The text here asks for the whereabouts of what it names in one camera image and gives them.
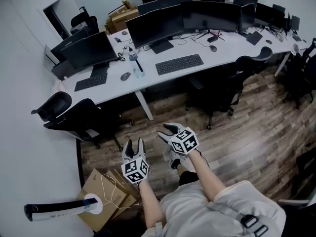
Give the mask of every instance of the wooden floor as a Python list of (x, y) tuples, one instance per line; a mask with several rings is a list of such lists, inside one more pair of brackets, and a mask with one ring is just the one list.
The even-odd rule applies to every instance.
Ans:
[[(132, 139), (134, 149), (138, 138), (143, 138), (152, 170), (149, 179), (157, 196), (175, 190), (179, 178), (177, 171), (168, 168), (167, 146), (156, 131), (165, 131), (162, 124), (166, 122), (178, 122), (196, 132), (199, 149), (226, 185), (249, 180), (274, 200), (289, 198), (292, 178), (297, 173), (296, 157), (307, 151), (307, 143), (312, 143), (310, 148), (316, 145), (316, 101), (310, 104), (309, 96), (304, 97), (299, 110), (294, 102), (283, 103), (286, 92), (276, 83), (275, 70), (271, 67), (249, 78), (239, 104), (234, 106), (234, 115), (214, 113), (212, 130), (206, 129), (208, 117), (204, 112), (193, 107), (184, 110), (185, 93), (153, 101), (149, 106), (154, 121), (145, 117), (141, 107), (124, 113), (135, 120), (135, 125), (123, 127), (117, 138), (122, 145)], [(93, 168), (106, 172), (121, 165), (121, 152), (113, 141), (102, 142), (99, 150), (82, 142), (81, 151), (85, 178)], [(193, 169), (188, 159), (183, 165)]]

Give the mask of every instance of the black pants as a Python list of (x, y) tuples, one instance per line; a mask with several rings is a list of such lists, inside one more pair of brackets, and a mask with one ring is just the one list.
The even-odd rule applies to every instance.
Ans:
[(180, 176), (179, 186), (182, 186), (184, 184), (193, 183), (196, 181), (198, 181), (198, 174), (193, 173), (193, 172), (189, 172), (189, 171), (185, 171)]

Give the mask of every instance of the water bottle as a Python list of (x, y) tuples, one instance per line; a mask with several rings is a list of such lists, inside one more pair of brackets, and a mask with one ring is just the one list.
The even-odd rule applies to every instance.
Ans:
[(135, 76), (137, 78), (142, 78), (145, 75), (145, 72), (143, 71), (142, 67), (140, 66), (137, 60), (138, 58), (137, 53), (135, 53), (132, 48), (129, 48), (128, 51), (129, 51), (128, 59), (130, 60)]

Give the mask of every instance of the glove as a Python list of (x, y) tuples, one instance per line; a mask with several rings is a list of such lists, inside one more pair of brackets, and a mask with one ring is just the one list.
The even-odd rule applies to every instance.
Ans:
[(137, 152), (133, 151), (133, 144), (128, 140), (122, 151), (123, 176), (132, 184), (139, 184), (141, 181), (147, 179), (149, 165), (146, 163), (144, 141), (138, 139)]
[(169, 144), (172, 150), (182, 158), (198, 147), (199, 143), (196, 134), (189, 127), (185, 128), (178, 123), (166, 123), (163, 126), (171, 131), (172, 135), (158, 131), (159, 138)]

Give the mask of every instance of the sneaker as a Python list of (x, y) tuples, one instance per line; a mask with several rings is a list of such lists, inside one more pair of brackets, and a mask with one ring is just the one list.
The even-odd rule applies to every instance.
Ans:
[(172, 170), (177, 169), (176, 167), (173, 166), (173, 163), (175, 160), (178, 160), (181, 162), (181, 157), (179, 156), (179, 154), (175, 153), (173, 150), (170, 149), (169, 168)]

